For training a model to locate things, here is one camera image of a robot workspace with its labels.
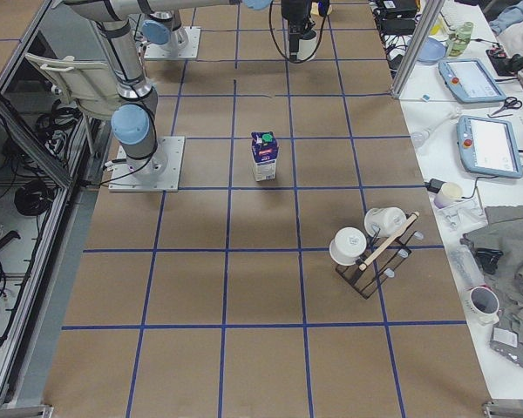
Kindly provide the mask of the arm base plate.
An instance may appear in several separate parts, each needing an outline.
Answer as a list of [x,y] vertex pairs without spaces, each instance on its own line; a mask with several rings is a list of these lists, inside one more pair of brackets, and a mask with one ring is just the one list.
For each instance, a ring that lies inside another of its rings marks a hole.
[[[177,192],[179,190],[181,164],[185,148],[183,136],[158,137],[158,146],[152,159],[139,164],[129,159],[116,164],[112,169],[111,180],[106,184],[111,192]],[[120,145],[117,158],[126,160],[126,152]]]
[[201,29],[198,26],[182,26],[175,31],[165,27],[149,25],[144,29],[147,41],[145,60],[196,59]]

